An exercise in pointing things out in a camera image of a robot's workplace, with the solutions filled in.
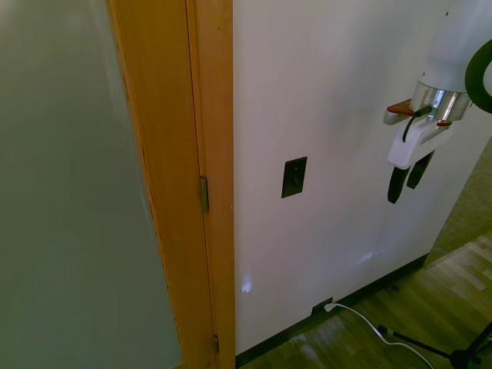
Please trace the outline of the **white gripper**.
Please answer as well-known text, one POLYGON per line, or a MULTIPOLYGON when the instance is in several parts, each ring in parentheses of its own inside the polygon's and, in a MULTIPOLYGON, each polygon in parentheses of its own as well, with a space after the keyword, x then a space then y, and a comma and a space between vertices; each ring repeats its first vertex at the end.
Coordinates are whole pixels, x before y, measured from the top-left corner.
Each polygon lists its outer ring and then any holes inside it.
POLYGON ((388 162, 394 166, 387 191, 387 199, 395 204, 401 196, 404 183, 409 173, 409 167, 415 164, 409 174, 407 187, 415 189, 431 159, 434 150, 440 147, 451 137, 451 126, 438 127, 435 121, 429 118, 413 123, 409 128, 405 141, 403 135, 405 127, 402 127, 393 141, 388 162))

